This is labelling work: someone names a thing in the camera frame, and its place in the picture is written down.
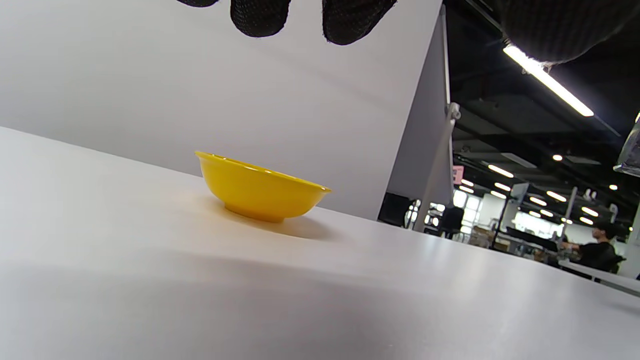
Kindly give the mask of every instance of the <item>person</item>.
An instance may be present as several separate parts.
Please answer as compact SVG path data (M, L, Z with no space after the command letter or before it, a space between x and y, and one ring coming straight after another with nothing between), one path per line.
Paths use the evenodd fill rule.
M611 241L617 235L616 226L608 222L599 222L595 224L591 235L597 242L583 245L564 242L563 247L578 251L580 265L606 272L612 271L621 261L616 255L616 249L611 245Z

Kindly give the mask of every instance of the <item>black shirt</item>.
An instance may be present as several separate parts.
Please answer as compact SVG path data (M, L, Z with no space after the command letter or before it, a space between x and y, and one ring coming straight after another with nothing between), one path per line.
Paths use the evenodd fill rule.
M578 264L602 271L611 270L611 260L616 257L616 249L607 242L580 245Z

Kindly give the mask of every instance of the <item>white table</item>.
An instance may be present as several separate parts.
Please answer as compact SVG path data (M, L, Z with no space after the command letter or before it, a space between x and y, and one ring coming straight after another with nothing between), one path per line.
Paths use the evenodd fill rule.
M589 268L580 264L572 263L568 260L558 261L558 265L563 268L575 270L582 274L588 275L592 280L600 279L600 283L629 293L640 296L640 281L629 279L628 277L619 276L610 272L604 272Z
M640 352L639 299L534 261L325 209L253 222L199 177L3 128L0 169L3 359Z

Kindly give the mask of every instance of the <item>bowl rim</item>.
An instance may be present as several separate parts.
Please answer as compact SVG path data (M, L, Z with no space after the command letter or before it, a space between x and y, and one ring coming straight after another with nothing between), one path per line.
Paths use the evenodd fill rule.
M320 184L312 183L311 181L307 181L307 180L304 180L304 179L300 179L299 177L287 175L287 174L279 172L279 171L270 170L268 168L263 168L263 167L259 167L259 166L252 165L252 164L249 164L249 163L245 163L243 161L239 161L239 160L235 160L235 159L232 159L232 158L228 158L226 156L215 155L215 154L211 154L209 152L203 152L203 151L196 151L195 154L196 154L196 156L198 156L200 159L203 159L203 160L220 161L220 162L231 164L233 166L243 167L243 168L247 168L249 170L258 171L258 172L261 172L261 173L263 173L265 175L268 175L268 176L276 176L276 177L279 177L281 179L294 181L294 182L299 183L299 184L304 184L304 185L307 185L307 186L311 186L311 187L313 187L315 189L318 189L319 191L324 192L324 193L332 192L332 190L329 189L326 186L322 186Z

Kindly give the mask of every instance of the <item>metal pole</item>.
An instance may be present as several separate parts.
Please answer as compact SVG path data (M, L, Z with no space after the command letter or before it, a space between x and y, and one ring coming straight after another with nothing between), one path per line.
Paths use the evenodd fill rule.
M578 186L574 186L573 190L571 191L571 197L569 198L569 203L566 206L566 211L564 212L565 220L569 220L569 217L571 216L571 210L573 209L573 203L575 202L575 197L577 195L578 195ZM562 226L562 232L560 234L560 237L564 236L564 232L566 231L566 225L567 223L565 222L564 225Z
M495 231L493 232L493 239L491 239L491 246L489 246L489 249L495 249L495 247L493 247L495 245L495 240L498 238L498 233L500 232L500 226L502 225L502 219L504 218L504 212L507 210L507 206L509 206L509 201L511 200L511 197L507 196L507 200L504 202L504 205L502 206L502 212L500 213L500 219L498 219L498 225L495 227Z
M427 179L427 186L424 190L424 195L422 196L420 209L418 210L418 218L415 219L415 224L413 225L413 230L418 231L419 233L424 232L424 219L427 218L427 214L429 212L429 205L431 204L431 192L433 191L433 186L436 183L437 178L437 167L441 165L439 160L443 159L445 154L450 151L449 141L451 139L453 127L456 124L456 119L460 119L460 105L452 102L447 107L445 126L442 129L442 135L440 136L440 141L438 143L436 153L433 156L433 161L431 162L431 169L429 171L429 177Z

